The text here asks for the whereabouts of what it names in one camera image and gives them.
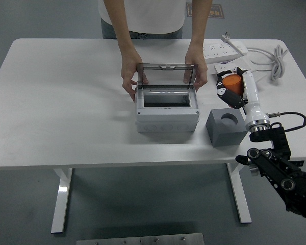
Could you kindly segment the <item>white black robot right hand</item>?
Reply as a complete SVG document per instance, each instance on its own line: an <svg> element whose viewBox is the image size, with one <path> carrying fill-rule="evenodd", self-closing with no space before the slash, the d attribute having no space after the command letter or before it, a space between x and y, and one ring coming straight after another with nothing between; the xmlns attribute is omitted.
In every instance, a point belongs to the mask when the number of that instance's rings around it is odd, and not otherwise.
<svg viewBox="0 0 306 245"><path fill-rule="evenodd" d="M226 77L238 75L243 84L243 94L238 95L226 88L223 81ZM242 108L246 115L245 125L249 132L257 132L270 128L269 117L261 109L257 86L253 74L249 70L235 67L232 70L217 74L216 91L218 97L234 109Z"/></svg>

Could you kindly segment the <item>person's left hand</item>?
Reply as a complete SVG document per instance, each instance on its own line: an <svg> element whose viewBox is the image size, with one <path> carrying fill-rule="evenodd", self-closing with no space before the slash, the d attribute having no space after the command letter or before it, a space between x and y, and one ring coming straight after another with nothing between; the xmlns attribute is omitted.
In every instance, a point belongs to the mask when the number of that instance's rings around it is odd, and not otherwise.
<svg viewBox="0 0 306 245"><path fill-rule="evenodd" d="M190 42L188 50L185 55L186 64L197 64L197 72L195 77L195 82L193 86L196 91L198 91L202 86L208 82L207 78L207 64L203 56L203 46L202 43Z"/></svg>

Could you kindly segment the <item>person's right hand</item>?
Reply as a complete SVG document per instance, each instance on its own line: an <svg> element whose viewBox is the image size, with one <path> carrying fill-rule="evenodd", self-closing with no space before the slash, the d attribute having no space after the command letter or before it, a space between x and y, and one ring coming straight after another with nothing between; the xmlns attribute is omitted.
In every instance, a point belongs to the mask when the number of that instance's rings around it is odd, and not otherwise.
<svg viewBox="0 0 306 245"><path fill-rule="evenodd" d="M137 72L137 65L139 63L142 63L142 59L134 48L122 49L121 58L122 58L122 68L121 68L122 87L129 94L132 101L135 102L136 92L133 86L136 85L136 82L133 81L133 76Z"/></svg>

